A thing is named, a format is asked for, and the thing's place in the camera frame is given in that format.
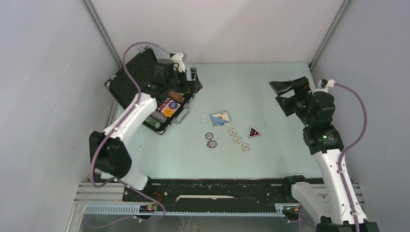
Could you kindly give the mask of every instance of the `light blue table surface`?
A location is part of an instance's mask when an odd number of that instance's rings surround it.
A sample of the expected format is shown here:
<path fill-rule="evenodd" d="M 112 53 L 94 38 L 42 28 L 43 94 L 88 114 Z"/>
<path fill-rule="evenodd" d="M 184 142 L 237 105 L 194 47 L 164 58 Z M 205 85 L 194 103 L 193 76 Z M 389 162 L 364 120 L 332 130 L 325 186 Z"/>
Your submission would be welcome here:
<path fill-rule="evenodd" d="M 303 142 L 302 123 L 296 115 L 285 116 L 268 84 L 306 76 L 314 86 L 306 63 L 197 64 L 187 65 L 187 70 L 190 67 L 197 68 L 204 88 L 182 124 L 172 124 L 164 135 L 142 125 L 127 145 L 142 173 L 151 178 L 321 176 Z M 211 122 L 199 120 L 222 111 L 228 112 L 230 124 L 213 128 Z M 251 125 L 262 136 L 248 138 Z M 249 151 L 233 142 L 229 128 L 237 130 Z M 216 148 L 206 146 L 207 132 L 214 134 Z"/>

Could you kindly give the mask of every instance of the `white wall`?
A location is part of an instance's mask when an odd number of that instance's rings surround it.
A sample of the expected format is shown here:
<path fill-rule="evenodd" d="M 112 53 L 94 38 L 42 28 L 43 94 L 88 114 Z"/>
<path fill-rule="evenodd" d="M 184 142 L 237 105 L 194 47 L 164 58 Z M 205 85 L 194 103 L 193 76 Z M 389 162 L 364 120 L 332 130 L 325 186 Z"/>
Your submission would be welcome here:
<path fill-rule="evenodd" d="M 62 231 L 117 68 L 80 0 L 3 0 L 0 31 L 0 231 Z"/>
<path fill-rule="evenodd" d="M 189 63 L 239 63 L 310 62 L 343 0 L 92 2 L 121 56 L 151 41 Z"/>
<path fill-rule="evenodd" d="M 317 67 L 356 90 L 368 111 L 368 129 L 347 155 L 369 216 L 380 231 L 408 231 L 410 208 L 410 1 L 353 1 Z M 355 97 L 332 89 L 335 124 L 348 145 L 360 134 L 363 113 Z"/>

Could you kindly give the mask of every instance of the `gray floor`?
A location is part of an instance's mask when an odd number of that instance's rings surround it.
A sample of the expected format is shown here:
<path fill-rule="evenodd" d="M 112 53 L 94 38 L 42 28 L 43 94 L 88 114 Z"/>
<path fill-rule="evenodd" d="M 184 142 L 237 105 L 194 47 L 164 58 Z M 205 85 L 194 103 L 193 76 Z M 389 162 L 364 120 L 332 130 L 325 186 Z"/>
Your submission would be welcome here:
<path fill-rule="evenodd" d="M 89 224 L 104 225 L 121 218 L 118 215 L 86 215 Z M 82 232 L 297 232 L 297 223 L 288 224 L 280 217 L 165 217 L 156 222 L 129 219 L 103 229 L 91 229 L 85 224 Z M 302 232 L 313 229 L 302 224 Z"/>

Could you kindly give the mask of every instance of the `white poker chip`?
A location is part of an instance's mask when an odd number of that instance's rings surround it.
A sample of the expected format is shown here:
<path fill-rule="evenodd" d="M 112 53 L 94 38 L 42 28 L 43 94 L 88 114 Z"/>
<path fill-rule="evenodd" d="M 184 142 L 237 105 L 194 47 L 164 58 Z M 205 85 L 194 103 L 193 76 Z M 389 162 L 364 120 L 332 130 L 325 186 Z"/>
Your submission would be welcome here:
<path fill-rule="evenodd" d="M 247 144 L 247 143 L 242 144 L 242 150 L 249 151 L 249 149 L 250 149 L 249 144 Z"/>
<path fill-rule="evenodd" d="M 208 132 L 205 134 L 205 138 L 208 140 L 211 140 L 214 137 L 214 134 L 212 134 L 211 132 Z"/>
<path fill-rule="evenodd" d="M 242 142 L 242 138 L 240 136 L 235 136 L 234 137 L 234 143 L 240 144 Z"/>
<path fill-rule="evenodd" d="M 209 140 L 208 143 L 206 143 L 206 145 L 207 145 L 209 148 L 214 148 L 214 147 L 217 146 L 217 141 L 215 141 L 215 140 Z"/>
<path fill-rule="evenodd" d="M 230 128 L 228 133 L 229 133 L 229 135 L 234 136 L 234 135 L 236 135 L 236 129 L 235 128 Z"/>

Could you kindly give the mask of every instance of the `black poker chip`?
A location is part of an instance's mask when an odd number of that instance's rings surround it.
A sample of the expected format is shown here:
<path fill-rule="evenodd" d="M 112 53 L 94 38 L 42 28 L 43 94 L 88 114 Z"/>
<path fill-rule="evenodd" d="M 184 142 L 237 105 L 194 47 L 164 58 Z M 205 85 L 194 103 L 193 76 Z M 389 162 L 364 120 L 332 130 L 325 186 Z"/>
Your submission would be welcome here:
<path fill-rule="evenodd" d="M 214 148 L 214 147 L 217 146 L 217 141 L 215 141 L 215 140 L 209 140 L 208 143 L 206 143 L 206 145 L 207 145 L 209 148 Z"/>
<path fill-rule="evenodd" d="M 211 139 L 214 138 L 214 134 L 212 134 L 211 132 L 208 132 L 208 133 L 205 134 L 205 138 L 208 139 L 208 140 L 211 140 Z"/>

